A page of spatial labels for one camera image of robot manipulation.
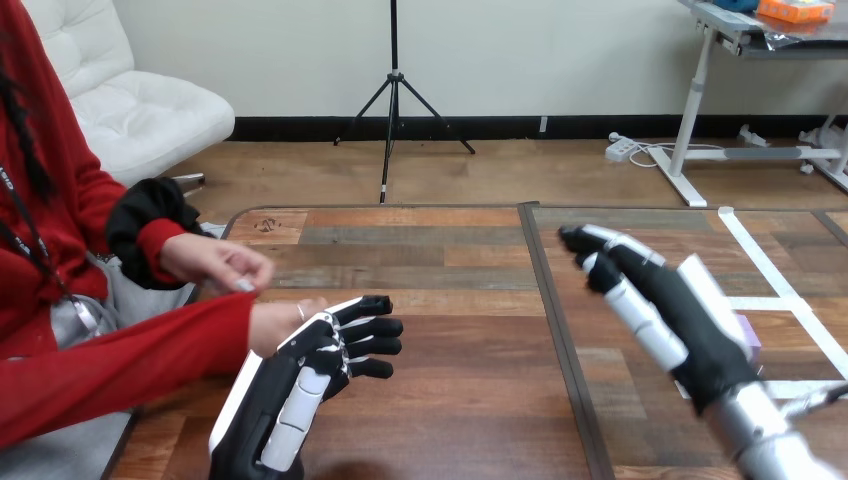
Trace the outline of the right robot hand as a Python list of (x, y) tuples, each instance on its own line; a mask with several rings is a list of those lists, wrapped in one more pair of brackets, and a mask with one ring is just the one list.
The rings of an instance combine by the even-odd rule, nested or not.
[(732, 389), (759, 380), (743, 350), (655, 252), (628, 236), (611, 246), (588, 225), (563, 226), (558, 236), (578, 265), (594, 260), (589, 289), (633, 328), (660, 368), (684, 387), (698, 415)]

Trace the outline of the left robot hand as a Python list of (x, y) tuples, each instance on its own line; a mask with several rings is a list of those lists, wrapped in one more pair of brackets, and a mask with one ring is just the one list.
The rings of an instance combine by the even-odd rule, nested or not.
[(305, 321), (274, 355), (249, 353), (209, 437), (212, 479), (301, 479), (320, 405), (359, 376), (388, 379), (403, 324), (389, 297), (366, 295)]

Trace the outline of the person's hand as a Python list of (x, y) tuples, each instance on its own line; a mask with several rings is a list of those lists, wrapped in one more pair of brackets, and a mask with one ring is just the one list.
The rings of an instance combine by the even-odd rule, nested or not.
[(209, 284), (221, 294), (261, 293), (275, 272), (274, 263), (251, 248), (190, 233), (168, 239), (158, 264), (179, 280)]
[(274, 355), (279, 345), (305, 321), (328, 306), (324, 298), (255, 304), (249, 320), (249, 349), (262, 358)]

